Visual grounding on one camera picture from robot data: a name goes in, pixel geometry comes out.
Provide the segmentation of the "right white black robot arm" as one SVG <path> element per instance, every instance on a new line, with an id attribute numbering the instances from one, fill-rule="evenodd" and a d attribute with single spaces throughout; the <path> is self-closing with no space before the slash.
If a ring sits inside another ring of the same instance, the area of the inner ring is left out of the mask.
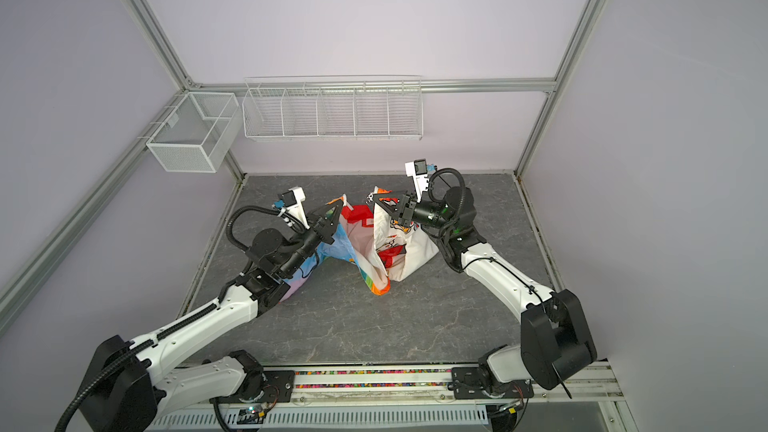
<path id="1" fill-rule="evenodd" d="M 478 281 L 519 321 L 516 346 L 501 346 L 478 360 L 476 382 L 484 393 L 500 396 L 524 380 L 551 390 L 598 359 L 579 298 L 535 281 L 505 260 L 475 227 L 470 189 L 452 187 L 438 201 L 379 192 L 371 202 L 398 225 L 431 230 L 447 265 Z"/>

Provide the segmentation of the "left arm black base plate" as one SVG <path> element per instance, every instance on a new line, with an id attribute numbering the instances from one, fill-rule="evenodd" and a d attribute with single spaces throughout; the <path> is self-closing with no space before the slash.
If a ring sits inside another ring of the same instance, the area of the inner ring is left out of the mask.
<path id="1" fill-rule="evenodd" d="M 250 373 L 243 383 L 229 395 L 218 397 L 221 404 L 267 403 L 279 404 L 291 401 L 296 372 L 288 369 L 266 370 Z"/>

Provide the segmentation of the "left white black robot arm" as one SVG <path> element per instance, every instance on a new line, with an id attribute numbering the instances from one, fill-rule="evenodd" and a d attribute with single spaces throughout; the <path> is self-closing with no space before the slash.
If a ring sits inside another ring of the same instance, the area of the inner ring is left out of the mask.
<path id="1" fill-rule="evenodd" d="M 66 430 L 80 412 L 95 431 L 144 431 L 156 418 L 199 402 L 265 397 L 269 385 L 264 368 L 244 350 L 198 366 L 182 364 L 226 332 L 276 306 L 290 289 L 288 279 L 320 245 L 333 243 L 343 207 L 343 199 L 337 198 L 305 212 L 301 198 L 283 195 L 272 207 L 256 210 L 285 220 L 292 236 L 269 228 L 248 244 L 235 237 L 233 226 L 250 209 L 234 211 L 225 235 L 246 255 L 244 269 L 216 297 L 181 318 L 131 340 L 113 336 L 102 342 L 56 430 Z"/>

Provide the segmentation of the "colourful red white kids jacket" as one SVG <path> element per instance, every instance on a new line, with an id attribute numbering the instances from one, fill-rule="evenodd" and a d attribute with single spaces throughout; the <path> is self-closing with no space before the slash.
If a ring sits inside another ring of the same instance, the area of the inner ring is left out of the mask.
<path id="1" fill-rule="evenodd" d="M 329 258 L 356 266 L 368 289 L 384 295 L 392 282 L 405 280 L 438 254 L 437 246 L 420 226 L 397 225 L 379 206 L 352 205 L 346 196 L 340 200 L 343 207 L 334 242 L 318 246 L 287 280 L 288 295 Z"/>

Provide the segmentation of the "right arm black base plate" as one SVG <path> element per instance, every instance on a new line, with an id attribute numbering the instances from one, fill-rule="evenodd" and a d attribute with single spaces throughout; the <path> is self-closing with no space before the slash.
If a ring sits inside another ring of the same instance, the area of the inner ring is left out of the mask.
<path id="1" fill-rule="evenodd" d="M 534 396 L 529 380 L 501 383 L 479 365 L 453 367 L 447 388 L 459 400 L 529 399 Z"/>

